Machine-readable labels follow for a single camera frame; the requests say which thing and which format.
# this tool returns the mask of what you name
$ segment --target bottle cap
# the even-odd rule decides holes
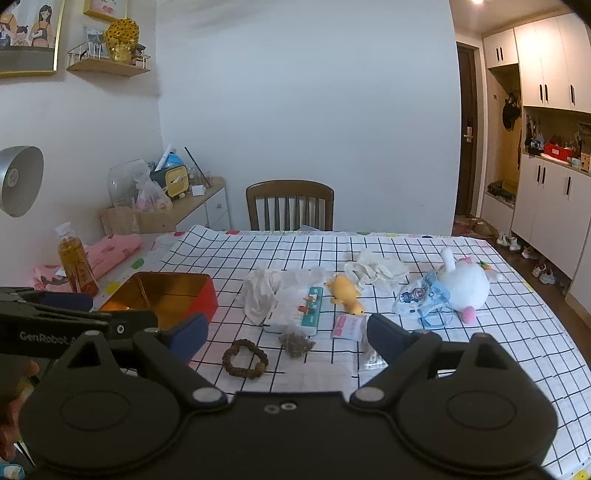
[[[70,233],[71,231],[72,231],[72,223],[71,222],[62,223],[61,225],[56,226],[56,232],[60,236],[66,235],[67,233]]]

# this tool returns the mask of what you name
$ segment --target brown door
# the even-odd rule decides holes
[[[460,93],[462,96],[462,150],[460,176],[457,181],[456,215],[470,215],[476,174],[476,66],[474,50],[457,46],[460,64]]]

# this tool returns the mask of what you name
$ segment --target wooden chair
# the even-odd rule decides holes
[[[246,203],[253,230],[261,229],[256,210],[257,199],[259,199],[259,202],[262,199],[264,204],[265,230],[272,230],[269,218],[269,199],[272,198],[275,199],[273,230],[297,230],[302,224],[321,229],[321,213],[324,214],[322,230],[326,232],[332,230],[335,192],[326,185],[308,180],[270,180],[249,186],[246,189]],[[323,212],[320,210],[321,200],[324,201]],[[312,203],[314,204],[313,217],[311,217]],[[284,211],[282,226],[280,210]]]

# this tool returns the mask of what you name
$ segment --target white plush toy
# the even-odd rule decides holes
[[[450,293],[450,307],[460,313],[464,323],[475,322],[476,311],[485,304],[491,282],[499,281],[502,275],[471,258],[456,262],[448,247],[441,251],[441,258],[443,267],[437,273],[437,279]]]

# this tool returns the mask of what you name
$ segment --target grid pattern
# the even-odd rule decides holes
[[[442,264],[439,252],[449,246],[456,258],[472,257],[501,272],[504,279],[491,284],[486,304],[477,311],[477,324],[464,325],[457,314],[445,326],[434,329],[444,340],[468,341],[476,332],[491,334],[516,359],[551,401],[558,416],[556,439],[544,465],[552,475],[572,478],[591,461],[591,372],[559,320],[518,274],[485,241],[463,237],[417,237],[401,235],[267,235],[240,232],[227,235],[195,226],[179,237],[152,270],[205,273],[213,278],[219,308],[210,324],[207,343],[191,366],[230,396],[237,391],[279,391],[282,376],[294,362],[330,362],[351,371],[348,397],[377,371],[358,371],[360,344],[332,339],[335,315],[343,312],[323,300],[318,334],[313,350],[303,359],[291,359],[278,336],[251,325],[243,308],[235,303],[242,280],[256,267],[284,270],[321,266],[342,272],[354,252],[364,248],[385,255],[398,255],[410,273],[408,284]],[[406,330],[421,329],[416,317],[393,314],[395,296],[369,286],[360,301],[367,313],[382,313]],[[235,339],[255,342],[269,356],[267,372],[257,380],[231,377],[222,368],[222,355]],[[253,355],[244,349],[234,359],[240,367],[252,367]]]

